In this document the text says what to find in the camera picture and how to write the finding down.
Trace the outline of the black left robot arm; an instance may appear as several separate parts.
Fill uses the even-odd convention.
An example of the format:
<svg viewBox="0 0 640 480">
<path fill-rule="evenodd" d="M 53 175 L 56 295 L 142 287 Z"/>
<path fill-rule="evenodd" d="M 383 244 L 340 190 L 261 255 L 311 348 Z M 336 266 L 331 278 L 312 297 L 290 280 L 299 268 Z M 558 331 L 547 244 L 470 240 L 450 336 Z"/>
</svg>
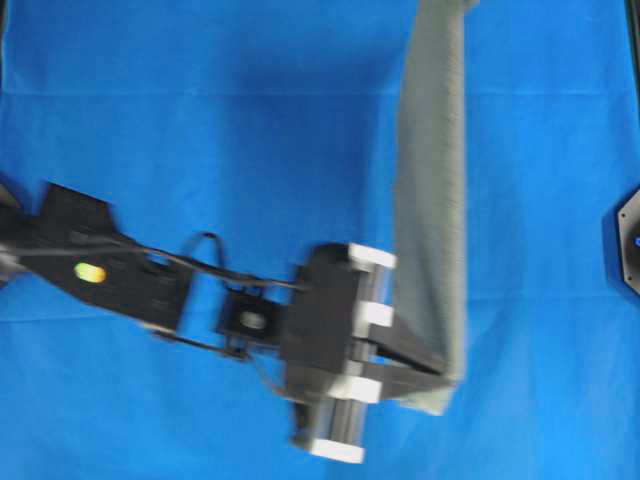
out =
<svg viewBox="0 0 640 480">
<path fill-rule="evenodd" d="M 384 299 L 395 257 L 349 243 L 315 246 L 286 283 L 288 304 L 266 298 L 272 281 L 229 270 L 224 249 L 208 264 L 141 245 L 117 228 L 108 203 L 49 184 L 36 214 L 1 194 L 1 279 L 28 272 L 74 298 L 178 341 L 195 274 L 226 295 L 217 352 L 240 361 L 274 351 L 283 362 L 275 394 L 292 406 L 292 443 L 313 455 L 359 463 L 366 410 L 384 400 L 452 387 L 444 362 L 421 344 Z"/>
</svg>

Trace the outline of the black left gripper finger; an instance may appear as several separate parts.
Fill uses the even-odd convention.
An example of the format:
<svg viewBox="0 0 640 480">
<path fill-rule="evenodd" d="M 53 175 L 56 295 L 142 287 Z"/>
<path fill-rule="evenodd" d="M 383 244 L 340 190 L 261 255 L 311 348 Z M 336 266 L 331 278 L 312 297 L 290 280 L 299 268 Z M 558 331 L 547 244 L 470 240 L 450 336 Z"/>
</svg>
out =
<svg viewBox="0 0 640 480">
<path fill-rule="evenodd" d="M 407 322 L 394 314 L 390 326 L 371 324 L 368 341 L 377 346 L 385 358 L 399 362 L 415 371 L 443 375 L 444 360 L 429 350 L 423 339 Z"/>
<path fill-rule="evenodd" d="M 362 378 L 367 381 L 363 401 L 399 399 L 455 385 L 454 381 L 432 369 L 394 363 L 363 362 Z"/>
</svg>

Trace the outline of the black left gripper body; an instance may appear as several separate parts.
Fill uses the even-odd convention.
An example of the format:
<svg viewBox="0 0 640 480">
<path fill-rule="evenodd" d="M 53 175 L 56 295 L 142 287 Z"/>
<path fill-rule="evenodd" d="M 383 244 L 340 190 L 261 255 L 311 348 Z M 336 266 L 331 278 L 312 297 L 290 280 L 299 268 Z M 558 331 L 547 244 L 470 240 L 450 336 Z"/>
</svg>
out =
<svg viewBox="0 0 640 480">
<path fill-rule="evenodd" d="M 375 349 L 374 326 L 389 327 L 384 302 L 393 254 L 365 245 L 321 244 L 297 273 L 301 285 L 286 311 L 279 356 L 284 395 L 294 418 L 292 443 L 308 453 L 360 463 L 367 407 L 381 399 L 382 383 L 365 376 Z"/>
</svg>

